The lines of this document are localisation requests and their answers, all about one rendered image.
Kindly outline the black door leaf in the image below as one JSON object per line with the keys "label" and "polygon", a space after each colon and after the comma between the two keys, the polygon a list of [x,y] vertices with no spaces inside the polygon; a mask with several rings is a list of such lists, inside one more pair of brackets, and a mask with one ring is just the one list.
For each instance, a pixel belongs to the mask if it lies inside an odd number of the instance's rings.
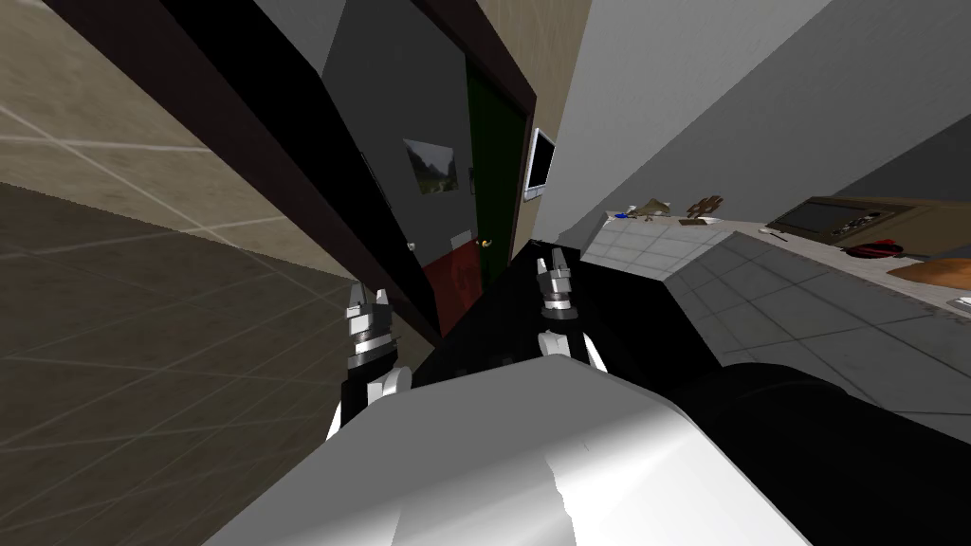
{"label": "black door leaf", "polygon": [[320,74],[255,0],[158,0],[197,60],[177,118],[432,345],[431,284]]}

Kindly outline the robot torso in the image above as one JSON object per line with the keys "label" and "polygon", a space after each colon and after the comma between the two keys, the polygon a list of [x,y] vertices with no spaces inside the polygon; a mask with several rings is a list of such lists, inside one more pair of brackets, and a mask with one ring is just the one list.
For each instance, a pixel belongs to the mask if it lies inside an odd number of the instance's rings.
{"label": "robot torso", "polygon": [[377,399],[203,546],[811,546],[674,403],[562,355]]}

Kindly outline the landscape picture on wall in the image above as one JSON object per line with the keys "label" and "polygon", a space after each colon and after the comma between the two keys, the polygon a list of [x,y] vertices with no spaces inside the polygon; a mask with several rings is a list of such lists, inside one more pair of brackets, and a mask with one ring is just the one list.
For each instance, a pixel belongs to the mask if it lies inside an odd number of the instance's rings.
{"label": "landscape picture on wall", "polygon": [[403,140],[421,194],[458,189],[455,153],[452,148],[410,139]]}

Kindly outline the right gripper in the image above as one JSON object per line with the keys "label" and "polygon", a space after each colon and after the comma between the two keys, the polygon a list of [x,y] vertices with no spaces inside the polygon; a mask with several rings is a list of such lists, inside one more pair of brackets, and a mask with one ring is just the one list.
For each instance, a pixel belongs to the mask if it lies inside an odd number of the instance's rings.
{"label": "right gripper", "polygon": [[572,273],[565,260],[563,250],[552,250],[552,266],[548,270],[545,260],[538,258],[537,281],[544,305],[571,305]]}

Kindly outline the red cabinet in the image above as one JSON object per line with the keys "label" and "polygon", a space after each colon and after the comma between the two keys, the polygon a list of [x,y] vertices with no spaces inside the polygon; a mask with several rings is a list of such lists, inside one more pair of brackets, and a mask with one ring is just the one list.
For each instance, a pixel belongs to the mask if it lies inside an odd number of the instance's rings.
{"label": "red cabinet", "polygon": [[482,296],[480,246],[471,231],[451,239],[452,249],[423,267],[435,297],[441,337]]}

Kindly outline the dark green door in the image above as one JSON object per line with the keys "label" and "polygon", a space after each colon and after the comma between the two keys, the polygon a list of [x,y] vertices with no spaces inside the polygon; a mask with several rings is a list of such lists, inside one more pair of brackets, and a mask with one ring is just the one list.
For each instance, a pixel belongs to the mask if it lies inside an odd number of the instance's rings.
{"label": "dark green door", "polygon": [[472,62],[467,66],[467,103],[484,289],[507,269],[517,220],[526,117]]}

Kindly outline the brown microwave oven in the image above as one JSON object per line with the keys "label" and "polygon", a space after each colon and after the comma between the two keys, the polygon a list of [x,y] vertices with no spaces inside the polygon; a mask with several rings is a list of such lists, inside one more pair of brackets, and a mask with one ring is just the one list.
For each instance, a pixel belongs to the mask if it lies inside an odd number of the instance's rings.
{"label": "brown microwave oven", "polygon": [[892,240],[905,255],[933,257],[971,245],[971,202],[814,196],[766,227],[828,246]]}

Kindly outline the white framed window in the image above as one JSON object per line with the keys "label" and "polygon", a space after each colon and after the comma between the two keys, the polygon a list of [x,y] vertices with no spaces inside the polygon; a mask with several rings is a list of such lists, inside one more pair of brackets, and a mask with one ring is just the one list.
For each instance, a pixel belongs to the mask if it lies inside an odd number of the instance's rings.
{"label": "white framed window", "polygon": [[534,128],[524,177],[524,201],[532,200],[543,194],[545,187],[547,187],[547,179],[555,150],[555,142],[539,127]]}

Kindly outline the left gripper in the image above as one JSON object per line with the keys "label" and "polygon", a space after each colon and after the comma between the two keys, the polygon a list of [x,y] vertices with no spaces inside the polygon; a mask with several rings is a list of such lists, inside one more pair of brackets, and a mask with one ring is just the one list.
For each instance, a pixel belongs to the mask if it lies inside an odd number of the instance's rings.
{"label": "left gripper", "polygon": [[346,309],[349,336],[355,343],[389,335],[393,322],[393,310],[387,289],[377,289],[375,303],[367,303],[362,283],[351,286]]}

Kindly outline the grey tiled kitchen counter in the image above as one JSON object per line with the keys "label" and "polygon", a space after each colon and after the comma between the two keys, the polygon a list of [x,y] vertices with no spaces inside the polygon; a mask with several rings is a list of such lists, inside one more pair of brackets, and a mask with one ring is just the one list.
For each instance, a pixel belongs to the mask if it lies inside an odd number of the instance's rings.
{"label": "grey tiled kitchen counter", "polygon": [[754,223],[602,212],[584,262],[661,282],[724,365],[783,364],[971,442],[971,292]]}

